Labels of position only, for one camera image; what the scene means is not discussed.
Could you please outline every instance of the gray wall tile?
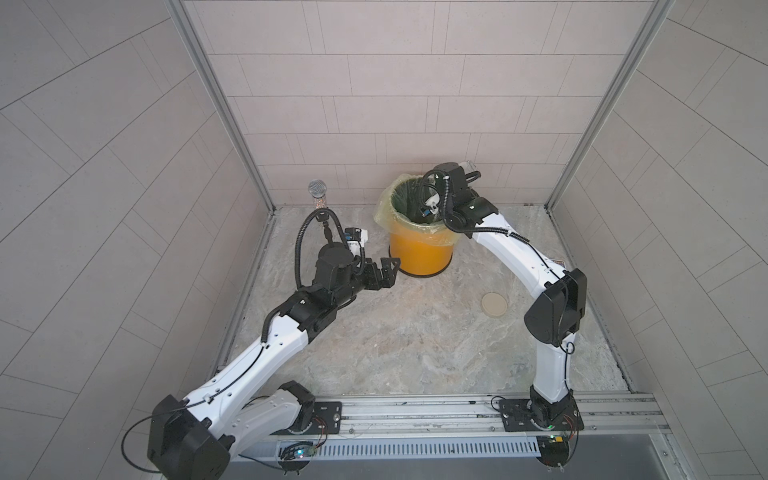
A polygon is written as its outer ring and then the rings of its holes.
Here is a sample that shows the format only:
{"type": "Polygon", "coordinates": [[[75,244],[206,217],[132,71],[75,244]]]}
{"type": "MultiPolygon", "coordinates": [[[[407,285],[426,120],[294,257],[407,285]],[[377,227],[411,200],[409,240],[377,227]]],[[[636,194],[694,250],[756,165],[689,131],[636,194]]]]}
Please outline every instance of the gray wall tile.
{"type": "Polygon", "coordinates": [[[74,65],[24,2],[0,8],[0,105],[7,105],[74,65]]]}
{"type": "Polygon", "coordinates": [[[238,97],[251,95],[239,55],[208,55],[208,61],[216,72],[216,79],[225,95],[238,97]]]}
{"type": "Polygon", "coordinates": [[[8,235],[69,178],[10,121],[0,115],[0,238],[8,235]]]}
{"type": "Polygon", "coordinates": [[[0,243],[0,318],[37,328],[143,192],[106,149],[67,180],[0,243]]]}
{"type": "Polygon", "coordinates": [[[56,40],[58,46],[72,60],[72,63],[79,65],[88,60],[88,54],[85,53],[78,40],[69,31],[67,25],[64,25],[64,22],[61,21],[61,17],[51,7],[48,0],[25,0],[24,3],[32,10],[32,13],[43,24],[45,30],[51,34],[51,37],[56,40]]]}
{"type": "Polygon", "coordinates": [[[133,312],[128,312],[128,316],[125,317],[121,328],[126,329],[141,339],[147,340],[157,348],[163,348],[163,343],[168,336],[168,332],[133,312]]]}
{"type": "Polygon", "coordinates": [[[468,143],[469,134],[387,134],[386,161],[388,164],[460,163],[465,159],[468,143]]]}
{"type": "Polygon", "coordinates": [[[546,2],[452,4],[445,53],[541,53],[554,9],[546,2]]]}
{"type": "Polygon", "coordinates": [[[147,46],[147,42],[144,40],[144,37],[141,35],[136,35],[131,40],[129,40],[129,42],[134,46],[134,48],[136,48],[136,53],[139,54],[141,61],[144,63],[144,66],[147,67],[147,70],[149,70],[149,73],[154,79],[154,83],[157,84],[157,87],[160,88],[163,94],[167,93],[170,90],[171,84],[166,78],[165,73],[163,73],[163,69],[160,68],[160,64],[157,63],[154,55],[152,55],[152,50],[150,50],[147,46]]]}
{"type": "Polygon", "coordinates": [[[736,278],[710,292],[720,312],[746,343],[760,365],[768,367],[768,354],[761,348],[768,326],[765,322],[768,299],[760,282],[768,279],[768,265],[758,263],[736,278]]]}
{"type": "Polygon", "coordinates": [[[650,225],[650,219],[607,163],[598,169],[585,190],[622,249],[629,247],[650,225]]]}
{"type": "Polygon", "coordinates": [[[757,468],[744,450],[705,453],[699,455],[699,459],[710,475],[750,475],[757,473],[757,468]]]}
{"type": "Polygon", "coordinates": [[[208,185],[200,194],[198,202],[208,214],[208,217],[221,228],[227,213],[243,187],[245,182],[250,181],[248,173],[245,171],[243,162],[232,150],[221,164],[214,177],[210,179],[208,185]]]}
{"type": "Polygon", "coordinates": [[[95,478],[158,350],[118,330],[30,478],[95,478]]]}
{"type": "Polygon", "coordinates": [[[711,128],[678,167],[685,181],[750,247],[768,258],[768,211],[762,208],[768,166],[711,128]]]}
{"type": "Polygon", "coordinates": [[[118,226],[6,373],[80,392],[159,259],[118,226]]]}
{"type": "Polygon", "coordinates": [[[629,327],[637,335],[649,326],[656,325],[664,318],[661,316],[661,312],[658,307],[653,306],[647,312],[641,313],[640,316],[629,322],[629,327]]]}
{"type": "Polygon", "coordinates": [[[637,2],[575,2],[555,53],[625,53],[648,6],[637,2]]]}
{"type": "Polygon", "coordinates": [[[196,389],[210,378],[216,361],[216,353],[221,347],[221,340],[232,320],[232,312],[237,304],[239,294],[239,287],[235,287],[229,280],[224,282],[224,287],[216,305],[213,306],[207,324],[203,323],[202,325],[205,330],[200,337],[200,342],[197,343],[189,367],[186,369],[186,375],[184,375],[180,387],[182,390],[196,389]]]}
{"type": "Polygon", "coordinates": [[[768,65],[741,55],[696,109],[763,162],[768,161],[761,128],[768,121],[768,99],[761,88],[766,82],[768,65]]]}
{"type": "Polygon", "coordinates": [[[458,95],[464,70],[460,55],[349,56],[355,95],[458,95]]]}
{"type": "Polygon", "coordinates": [[[69,407],[78,397],[72,392],[7,375],[0,376],[0,388],[3,391],[3,396],[0,398],[0,408],[38,413],[60,419],[67,415],[69,407]]]}
{"type": "Polygon", "coordinates": [[[212,176],[197,147],[188,141],[141,196],[134,210],[170,243],[212,176]]]}
{"type": "Polygon", "coordinates": [[[213,242],[203,224],[187,216],[132,310],[170,331],[213,242]]]}
{"type": "MultiPolygon", "coordinates": [[[[133,468],[123,459],[120,444],[124,434],[125,432],[121,431],[118,439],[114,441],[112,451],[109,452],[107,461],[101,468],[97,480],[141,480],[142,475],[144,475],[143,472],[133,468]]],[[[149,435],[136,433],[136,430],[132,431],[125,439],[125,455],[139,466],[154,470],[154,465],[147,458],[147,443],[149,443],[149,435]]]]}
{"type": "Polygon", "coordinates": [[[285,134],[244,135],[257,165],[292,165],[297,163],[285,134]]]}
{"type": "Polygon", "coordinates": [[[659,230],[656,228],[655,225],[651,224],[648,225],[648,228],[643,230],[643,233],[637,236],[636,239],[632,241],[632,243],[629,244],[629,247],[624,249],[624,255],[627,256],[629,260],[632,260],[635,258],[635,256],[643,251],[645,247],[648,246],[648,244],[656,239],[660,235],[659,230]]]}
{"type": "Polygon", "coordinates": [[[0,409],[0,470],[8,478],[27,478],[53,438],[60,419],[0,409]]]}
{"type": "Polygon", "coordinates": [[[345,55],[238,57],[250,90],[258,95],[352,94],[345,55]]]}
{"type": "Polygon", "coordinates": [[[753,266],[760,263],[762,259],[757,256],[749,247],[744,247],[722,262],[713,266],[705,274],[696,278],[705,292],[711,292],[723,283],[734,278],[753,266]]]}
{"type": "Polygon", "coordinates": [[[250,218],[248,227],[245,230],[243,239],[240,241],[240,245],[235,253],[235,258],[232,260],[232,267],[227,273],[227,279],[234,285],[244,285],[246,275],[251,267],[251,260],[253,254],[256,251],[256,247],[259,243],[259,238],[264,230],[266,223],[266,208],[260,202],[257,208],[254,210],[253,215],[250,218]]]}
{"type": "Polygon", "coordinates": [[[312,53],[300,2],[193,2],[211,53],[312,53]]]}
{"type": "Polygon", "coordinates": [[[164,5],[152,0],[50,3],[91,57],[168,18],[164,5]]]}
{"type": "Polygon", "coordinates": [[[621,181],[629,176],[650,148],[615,111],[608,116],[592,147],[621,181]]]}
{"type": "Polygon", "coordinates": [[[563,193],[563,203],[571,212],[579,232],[584,233],[598,216],[598,209],[578,182],[571,181],[563,193]]]}
{"type": "Polygon", "coordinates": [[[319,2],[326,53],[428,54],[432,50],[430,2],[319,2]]]}
{"type": "Polygon", "coordinates": [[[724,49],[716,41],[667,20],[638,70],[685,101],[724,49]]]}
{"type": "Polygon", "coordinates": [[[424,131],[427,97],[336,97],[334,103],[342,133],[424,131]]]}
{"type": "Polygon", "coordinates": [[[437,131],[514,132],[523,101],[523,97],[441,97],[437,131]]]}
{"type": "Polygon", "coordinates": [[[31,335],[32,332],[0,320],[0,369],[5,370],[31,335]]]}
{"type": "Polygon", "coordinates": [[[691,28],[738,51],[768,62],[765,18],[768,5],[760,0],[712,0],[702,2],[691,28]]]}
{"type": "Polygon", "coordinates": [[[622,55],[574,55],[558,95],[602,96],[622,58],[622,55]]]}
{"type": "Polygon", "coordinates": [[[754,428],[754,419],[768,414],[765,402],[751,402],[768,393],[768,376],[765,372],[731,380],[710,387],[712,396],[733,429],[738,434],[751,460],[764,477],[768,475],[768,458],[760,444],[760,433],[754,428]]]}
{"type": "Polygon", "coordinates": [[[208,256],[205,257],[203,266],[200,268],[200,276],[218,291],[221,291],[224,280],[227,279],[227,272],[230,270],[240,241],[243,239],[246,226],[235,209],[230,209],[210,252],[208,252],[208,256]]]}
{"type": "Polygon", "coordinates": [[[151,412],[166,395],[179,389],[213,307],[199,290],[190,290],[134,408],[151,412]]]}
{"type": "Polygon", "coordinates": [[[376,163],[374,134],[300,134],[297,137],[302,158],[308,165],[376,163]]]}
{"type": "Polygon", "coordinates": [[[736,232],[662,158],[632,187],[632,196],[694,276],[744,247],[736,232]]]}
{"type": "Polygon", "coordinates": [[[641,73],[632,76],[615,110],[673,167],[710,126],[641,73]]]}
{"type": "Polygon", "coordinates": [[[525,131],[580,134],[598,103],[599,97],[539,97],[525,131]]]}
{"type": "Polygon", "coordinates": [[[135,234],[137,234],[143,241],[147,242],[152,250],[162,255],[165,249],[168,248],[168,242],[163,240],[163,237],[145,222],[143,218],[139,217],[135,211],[131,210],[128,215],[123,219],[123,225],[130,228],[135,234]]]}
{"type": "Polygon", "coordinates": [[[187,47],[181,41],[173,20],[168,19],[155,25],[143,32],[141,36],[147,42],[147,46],[160,64],[171,86],[184,80],[194,71],[194,63],[187,53],[187,47]]]}
{"type": "Polygon", "coordinates": [[[694,366],[746,349],[662,236],[632,259],[632,266],[694,366]]]}
{"type": "Polygon", "coordinates": [[[558,202],[553,213],[576,267],[582,268],[592,260],[592,253],[587,247],[587,242],[582,238],[564,202],[558,202]]]}
{"type": "Polygon", "coordinates": [[[85,161],[160,96],[126,42],[40,87],[24,103],[85,161]]]}
{"type": "Polygon", "coordinates": [[[210,93],[203,85],[203,80],[200,78],[200,72],[195,71],[189,77],[187,77],[187,83],[192,88],[194,97],[197,99],[197,104],[203,109],[203,113],[206,116],[212,115],[216,111],[214,107],[214,101],[210,99],[210,93]]]}
{"type": "Polygon", "coordinates": [[[669,398],[697,453],[741,447],[675,335],[662,321],[637,334],[645,358],[669,398]]]}
{"type": "Polygon", "coordinates": [[[320,97],[236,97],[236,103],[249,134],[328,133],[320,97]]]}
{"type": "Polygon", "coordinates": [[[482,134],[475,163],[543,164],[557,139],[557,134],[482,134]]]}
{"type": "Polygon", "coordinates": [[[0,111],[16,128],[40,147],[54,162],[72,175],[83,166],[83,160],[74,154],[61,138],[32,113],[23,101],[18,100],[0,111]]]}
{"type": "Polygon", "coordinates": [[[642,360],[643,350],[634,338],[624,314],[595,262],[592,260],[581,270],[589,279],[588,293],[594,301],[595,310],[602,318],[602,325],[615,355],[625,366],[642,360]]]}
{"type": "Polygon", "coordinates": [[[204,122],[192,89],[182,82],[132,121],[109,148],[149,187],[204,122]]]}
{"type": "Polygon", "coordinates": [[[712,386],[716,383],[727,382],[741,376],[763,371],[760,364],[749,352],[737,353],[725,359],[718,360],[698,369],[699,376],[704,385],[712,386]]]}
{"type": "Polygon", "coordinates": [[[587,240],[587,245],[627,321],[637,318],[654,305],[643,282],[608,227],[600,227],[592,238],[587,240]]]}
{"type": "Polygon", "coordinates": [[[216,168],[218,168],[233,149],[232,141],[227,134],[227,130],[224,129],[224,125],[221,123],[219,114],[211,115],[197,133],[203,139],[211,157],[214,159],[216,168]]]}
{"type": "Polygon", "coordinates": [[[467,55],[461,94],[557,95],[570,64],[567,55],[467,55]]]}

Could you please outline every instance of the white robotic arm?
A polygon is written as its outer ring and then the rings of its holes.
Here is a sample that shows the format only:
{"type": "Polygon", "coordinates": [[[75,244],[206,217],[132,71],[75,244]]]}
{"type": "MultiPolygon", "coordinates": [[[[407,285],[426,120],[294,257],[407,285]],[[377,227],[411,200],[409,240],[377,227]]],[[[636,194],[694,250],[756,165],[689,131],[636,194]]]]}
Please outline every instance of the white robotic arm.
{"type": "MultiPolygon", "coordinates": [[[[443,195],[442,204],[433,204],[432,212],[440,210],[451,230],[466,233],[493,252],[536,299],[525,314],[525,324],[537,341],[528,408],[537,427],[553,429],[566,412],[576,408],[568,387],[568,356],[574,351],[575,334],[584,315],[586,278],[538,252],[496,207],[468,188],[466,178],[476,174],[474,180],[478,173],[465,176],[453,163],[441,164],[425,177],[434,173],[438,173],[435,183],[443,195]]],[[[169,395],[155,407],[147,456],[169,480],[203,478],[201,472],[206,472],[205,478],[218,478],[230,458],[254,442],[281,429],[303,431],[312,420],[314,396],[298,383],[288,382],[267,398],[251,399],[359,291],[390,288],[395,283],[399,259],[382,258],[380,270],[364,257],[367,232],[344,231],[336,215],[324,207],[304,221],[297,251],[314,218],[325,225],[329,243],[319,252],[312,286],[302,286],[300,266],[295,265],[297,290],[267,315],[261,339],[183,400],[169,395]],[[329,218],[342,243],[332,241],[329,218]]]]}

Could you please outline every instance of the tiled wall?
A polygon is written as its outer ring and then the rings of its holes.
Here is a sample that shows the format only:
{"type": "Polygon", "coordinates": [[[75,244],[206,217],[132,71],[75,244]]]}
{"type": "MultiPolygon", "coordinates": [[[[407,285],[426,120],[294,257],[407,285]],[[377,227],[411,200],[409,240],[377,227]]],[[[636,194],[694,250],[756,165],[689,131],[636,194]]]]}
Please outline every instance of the tiled wall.
{"type": "Polygon", "coordinates": [[[554,209],[699,480],[768,478],[766,25],[678,0],[554,209]]]}
{"type": "Polygon", "coordinates": [[[0,2],[0,65],[0,477],[140,478],[266,208],[162,0],[0,2]]]}
{"type": "Polygon", "coordinates": [[[474,161],[543,203],[650,2],[185,2],[277,204],[474,161]]]}

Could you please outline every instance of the trash bag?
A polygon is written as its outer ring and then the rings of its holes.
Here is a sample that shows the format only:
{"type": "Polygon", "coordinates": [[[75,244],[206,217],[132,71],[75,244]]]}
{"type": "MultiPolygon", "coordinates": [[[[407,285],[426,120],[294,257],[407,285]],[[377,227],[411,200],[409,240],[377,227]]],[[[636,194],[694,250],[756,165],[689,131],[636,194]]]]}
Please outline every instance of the trash bag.
{"type": "Polygon", "coordinates": [[[426,194],[419,186],[420,180],[420,175],[402,174],[397,177],[379,197],[374,221],[390,233],[407,236],[420,243],[436,247],[455,245],[461,238],[460,233],[448,230],[442,218],[422,214],[422,194],[424,197],[426,194]]]}

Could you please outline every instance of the marble floor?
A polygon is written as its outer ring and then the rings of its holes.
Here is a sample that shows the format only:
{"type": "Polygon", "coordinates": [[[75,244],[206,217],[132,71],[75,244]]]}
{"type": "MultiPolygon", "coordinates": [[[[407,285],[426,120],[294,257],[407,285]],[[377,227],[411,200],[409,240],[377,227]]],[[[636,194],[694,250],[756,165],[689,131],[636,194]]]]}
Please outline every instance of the marble floor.
{"type": "MultiPolygon", "coordinates": [[[[368,229],[366,255],[387,256],[389,235],[373,221],[374,207],[334,207],[344,228],[368,229]]],[[[277,211],[266,255],[230,358],[258,339],[264,316],[295,290],[293,247],[311,209],[277,211]]],[[[543,253],[565,251],[543,207],[502,207],[507,221],[543,253]]],[[[323,229],[312,223],[302,247],[303,282],[314,277],[323,229]]],[[[316,395],[527,392],[533,382],[535,341],[523,323],[533,303],[528,291],[484,247],[463,237],[448,269],[438,276],[397,277],[390,290],[362,291],[336,321],[264,386],[274,391],[296,380],[316,395]],[[500,319],[480,307],[485,293],[509,304],[500,319]]],[[[594,313],[581,321],[571,367],[577,391],[627,390],[594,313]]]]}

